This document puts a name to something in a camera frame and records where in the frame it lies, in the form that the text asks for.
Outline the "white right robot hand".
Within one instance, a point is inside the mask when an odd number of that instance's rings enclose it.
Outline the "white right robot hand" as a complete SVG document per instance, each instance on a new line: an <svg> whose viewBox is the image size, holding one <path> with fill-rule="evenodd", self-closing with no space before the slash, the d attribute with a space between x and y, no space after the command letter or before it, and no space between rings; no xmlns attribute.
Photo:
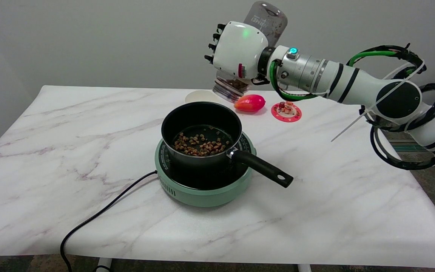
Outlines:
<svg viewBox="0 0 435 272"><path fill-rule="evenodd" d="M204 58L218 71L252 80L259 76L259 59L268 45L266 36L256 27L230 21L217 25L213 43L208 45L212 54Z"/></svg>

